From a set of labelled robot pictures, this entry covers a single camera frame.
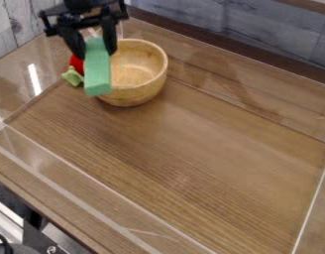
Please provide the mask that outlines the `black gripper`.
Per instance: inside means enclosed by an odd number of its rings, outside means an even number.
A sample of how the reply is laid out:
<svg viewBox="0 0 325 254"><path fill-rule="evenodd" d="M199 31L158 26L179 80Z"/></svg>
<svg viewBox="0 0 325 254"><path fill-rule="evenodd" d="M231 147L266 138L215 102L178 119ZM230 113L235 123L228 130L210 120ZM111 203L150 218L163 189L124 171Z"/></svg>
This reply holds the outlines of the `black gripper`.
<svg viewBox="0 0 325 254"><path fill-rule="evenodd" d="M62 35L75 56L83 60L86 42L82 29L98 26L103 30L103 41L108 54L118 51L116 24L130 18L124 0L63 0L39 12L48 37Z"/></svg>

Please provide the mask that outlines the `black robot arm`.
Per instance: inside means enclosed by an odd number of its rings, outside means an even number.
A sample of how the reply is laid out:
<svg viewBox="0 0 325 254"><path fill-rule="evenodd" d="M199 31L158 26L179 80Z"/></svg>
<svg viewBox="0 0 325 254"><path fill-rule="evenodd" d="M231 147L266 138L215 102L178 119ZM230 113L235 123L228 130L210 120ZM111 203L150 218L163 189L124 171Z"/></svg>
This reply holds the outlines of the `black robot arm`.
<svg viewBox="0 0 325 254"><path fill-rule="evenodd" d="M130 15L124 0L64 0L55 7L43 9L39 18L47 36L60 36L74 55L83 60L87 45L82 30L102 27L102 41L112 56L118 51L116 26L130 19Z"/></svg>

